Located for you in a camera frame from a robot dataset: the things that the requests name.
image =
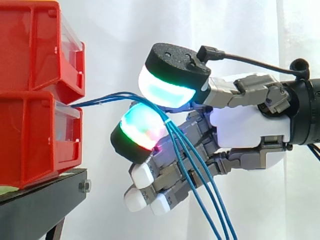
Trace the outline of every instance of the white curtain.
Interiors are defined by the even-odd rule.
[[[151,46],[201,45],[288,67],[303,57],[320,76],[318,1],[311,0],[60,0],[61,10],[86,45],[85,100],[118,91],[140,93],[138,75]],[[209,64],[213,76],[267,72],[229,60]],[[280,76],[281,80],[293,79]],[[83,164],[92,180],[87,199],[66,218],[63,240],[215,239],[195,198],[156,217],[130,213],[123,193],[130,163],[117,155],[110,134],[129,102],[84,109]],[[184,114],[173,116],[177,124]],[[320,162],[305,146],[264,171],[233,170],[216,182],[239,236],[246,240],[320,239]],[[218,218],[203,188],[201,196]]]

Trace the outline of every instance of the green led light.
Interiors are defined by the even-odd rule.
[[[152,150],[165,132],[164,122],[153,109],[138,103],[120,122],[122,131],[139,146]]]
[[[141,70],[138,84],[146,99],[168,108],[181,107],[190,101],[196,93],[194,89],[173,85],[156,78],[147,70],[146,66],[143,66]]]

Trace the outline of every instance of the red storage drawer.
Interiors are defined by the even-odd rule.
[[[85,46],[55,1],[0,1],[0,91],[49,91],[69,104],[85,95]]]
[[[82,160],[82,111],[46,91],[0,92],[0,186],[22,189]]]

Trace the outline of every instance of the blue cable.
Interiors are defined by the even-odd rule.
[[[168,132],[169,132],[170,137],[171,137],[171,140],[172,140],[173,147],[177,149],[177,151],[175,150],[175,153],[176,153],[176,155],[177,155],[177,157],[178,157],[178,160],[181,160],[181,157],[180,157],[180,154],[179,154],[178,147],[176,146],[176,142],[175,142],[175,139],[174,139],[174,137],[173,137],[173,133],[172,133],[172,132],[174,132],[174,133],[176,134],[176,136],[178,136],[178,134],[180,134],[180,135],[182,136],[182,138],[187,142],[188,146],[189,146],[189,147],[191,148],[191,150],[194,152],[194,154],[196,155],[196,157],[197,157],[198,160],[200,161],[201,165],[204,167],[205,172],[207,173],[207,175],[208,175],[208,177],[209,177],[209,180],[210,180],[210,182],[211,182],[211,184],[212,184],[212,186],[213,186],[213,189],[214,189],[214,191],[215,191],[215,194],[216,194],[217,197],[218,197],[218,201],[219,201],[219,203],[220,203],[220,205],[221,205],[221,208],[222,208],[224,217],[226,218],[226,221],[227,221],[227,224],[228,224],[228,226],[229,226],[229,228],[230,228],[230,231],[231,231],[231,233],[232,233],[232,236],[234,237],[234,239],[238,239],[237,236],[236,236],[236,234],[235,234],[235,231],[234,231],[234,229],[233,229],[233,226],[232,226],[232,224],[231,224],[231,221],[230,221],[230,218],[229,218],[229,216],[228,216],[227,210],[226,210],[226,208],[225,208],[225,206],[224,206],[224,203],[223,203],[223,200],[222,200],[222,198],[221,198],[221,195],[219,194],[219,190],[218,190],[218,188],[217,188],[217,186],[216,186],[216,184],[215,184],[215,182],[214,182],[214,180],[213,180],[213,178],[212,178],[212,176],[211,176],[211,174],[210,174],[210,172],[209,172],[208,167],[206,166],[206,164],[204,163],[204,161],[201,159],[200,155],[198,154],[197,150],[194,148],[194,146],[192,145],[192,143],[190,143],[190,141],[188,140],[188,138],[181,132],[181,130],[180,130],[175,124],[173,124],[173,122],[172,122],[171,124],[167,124],[166,121],[169,119],[169,117],[168,117],[165,113],[163,113],[163,111],[161,111],[161,109],[160,109],[157,105],[155,105],[154,103],[148,101],[147,99],[145,99],[145,98],[143,98],[143,97],[140,97],[140,96],[138,96],[138,95],[136,95],[136,94],[134,94],[134,93],[131,93],[131,92],[117,92],[117,93],[113,93],[113,94],[106,95],[106,96],[101,97],[101,98],[97,98],[97,99],[89,100],[89,101],[86,101],[86,102],[74,104],[74,105],[72,105],[72,107],[88,107],[88,106],[99,105],[99,104],[103,104],[103,103],[114,102],[114,101],[125,100],[125,99],[130,99],[130,100],[134,100],[134,101],[138,101],[138,102],[144,103],[144,104],[147,105],[148,107],[154,109],[154,110],[160,115],[161,119],[165,122],[166,128],[168,129]],[[188,180],[188,178],[189,178],[189,180],[191,181],[191,179],[190,179],[190,177],[189,177],[189,175],[188,175],[188,173],[187,173],[187,171],[186,171],[186,169],[185,169],[185,167],[184,167],[184,165],[183,165],[182,160],[180,161],[180,164],[181,164],[182,170],[185,170],[185,171],[183,171],[183,172],[184,172],[184,174],[185,174],[186,179]],[[210,218],[210,216],[209,216],[206,208],[204,207],[204,205],[203,205],[203,203],[202,203],[202,201],[201,201],[201,199],[200,199],[200,197],[199,197],[199,195],[198,195],[198,193],[197,193],[197,191],[196,191],[196,189],[195,189],[195,186],[193,185],[192,181],[191,181],[191,182],[190,182],[190,181],[188,181],[188,183],[190,184],[191,189],[192,189],[194,195],[196,196],[197,201],[198,201],[198,203],[199,203],[199,205],[200,205],[203,213],[205,214],[205,216],[206,216],[207,220],[209,221],[209,223],[210,223],[213,231],[215,232],[215,234],[216,234],[216,233],[218,234],[218,235],[216,234],[217,237],[218,237],[218,239],[220,239],[219,233],[216,232],[217,229],[216,229],[213,221],[211,220],[211,218]],[[219,212],[220,212],[219,208],[217,208],[216,205],[215,205],[215,208],[216,208],[217,213],[218,213],[218,215],[219,215]]]
[[[192,192],[193,192],[198,204],[200,205],[200,207],[201,207],[206,219],[208,220],[208,222],[209,222],[209,224],[210,224],[215,236],[217,237],[218,240],[221,240],[222,238],[221,238],[221,236],[220,236],[220,234],[219,234],[214,222],[212,221],[212,219],[211,219],[206,207],[204,206],[203,202],[201,201],[201,198],[200,198],[200,196],[199,196],[199,194],[197,192],[197,189],[196,189],[194,183],[192,182],[192,180],[191,180],[191,178],[190,178],[190,176],[189,176],[189,174],[188,174],[188,172],[186,170],[186,167],[185,167],[185,165],[184,165],[184,163],[183,163],[183,161],[181,159],[181,156],[180,156],[180,153],[179,153],[179,150],[178,150],[178,146],[177,146],[177,143],[175,141],[175,137],[173,135],[172,129],[167,124],[165,124],[165,126],[166,126],[166,128],[168,130],[168,133],[170,135],[170,138],[171,138],[171,141],[172,141],[172,144],[173,144],[173,149],[174,149],[174,152],[175,152],[175,154],[176,154],[176,156],[178,158],[178,162],[179,162],[179,165],[180,165],[180,167],[182,169],[183,175],[185,176],[187,182],[189,183],[189,185],[191,187],[191,190],[192,190]]]
[[[184,135],[184,133],[183,133],[176,125],[173,125],[173,127],[174,127],[175,130],[182,136],[182,138],[186,141],[187,145],[191,148],[191,150],[193,151],[193,153],[195,154],[195,156],[197,157],[197,159],[200,161],[202,167],[204,168],[204,170],[205,170],[205,172],[206,172],[206,174],[207,174],[207,176],[208,176],[208,178],[209,178],[209,180],[210,180],[210,183],[212,184],[212,187],[213,187],[213,189],[214,189],[214,192],[215,192],[215,194],[216,194],[216,196],[217,196],[217,198],[218,198],[218,201],[219,201],[219,203],[220,203],[222,212],[223,212],[223,214],[224,214],[224,217],[225,217],[225,220],[226,220],[226,222],[227,222],[227,224],[228,224],[228,227],[229,227],[229,229],[230,229],[230,231],[231,231],[231,234],[232,234],[233,238],[234,238],[235,240],[237,240],[238,237],[237,237],[236,231],[235,231],[235,229],[234,229],[234,227],[233,227],[233,224],[231,223],[231,220],[230,220],[230,218],[229,218],[229,215],[228,215],[226,206],[225,206],[225,204],[224,204],[224,201],[223,201],[223,199],[222,199],[222,197],[221,197],[221,195],[220,195],[220,193],[219,193],[218,187],[217,187],[217,185],[216,185],[216,183],[215,183],[215,181],[214,181],[214,179],[213,179],[213,177],[212,177],[212,175],[211,175],[211,173],[210,173],[210,171],[209,171],[206,163],[203,161],[203,159],[201,158],[201,156],[200,156],[199,153],[197,152],[196,148],[192,145],[192,143],[191,143],[191,142],[189,141],[189,139]]]
[[[170,121],[168,124],[171,124],[171,125],[172,125],[171,127],[172,127],[172,128],[175,128],[172,121]],[[182,148],[183,148],[186,156],[188,157],[188,159],[189,159],[189,161],[190,161],[193,169],[195,170],[196,174],[199,176],[199,178],[201,179],[201,181],[202,181],[205,189],[207,190],[207,192],[208,192],[208,194],[209,194],[209,196],[210,196],[210,198],[211,198],[211,200],[212,200],[212,202],[213,202],[213,205],[214,205],[214,208],[215,208],[215,210],[216,210],[216,212],[217,212],[217,215],[218,215],[218,217],[219,217],[219,220],[220,220],[220,222],[221,222],[221,225],[222,225],[222,228],[223,228],[223,232],[224,232],[224,235],[225,235],[225,239],[226,239],[226,240],[229,240],[230,238],[229,238],[228,230],[227,230],[225,221],[224,221],[224,219],[223,219],[223,216],[222,216],[222,214],[221,214],[221,211],[220,211],[220,209],[219,209],[219,206],[218,206],[218,204],[217,204],[217,201],[216,201],[216,199],[215,199],[215,196],[213,195],[213,193],[212,193],[212,191],[211,191],[211,189],[210,189],[207,181],[205,180],[205,178],[203,177],[203,175],[202,175],[201,172],[199,171],[197,165],[195,164],[193,158],[191,157],[191,155],[190,155],[190,153],[189,153],[186,145],[184,144],[182,138],[180,137],[179,134],[176,134],[176,137],[178,138],[179,143],[180,143],[180,145],[182,146]]]

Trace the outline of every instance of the metal bolt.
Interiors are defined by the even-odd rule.
[[[79,183],[79,190],[82,193],[90,193],[91,191],[91,180],[90,179],[86,179],[83,182]]]
[[[292,144],[287,144],[287,145],[286,145],[286,149],[287,149],[288,151],[292,151],[292,150],[294,149],[294,146],[293,146]]]

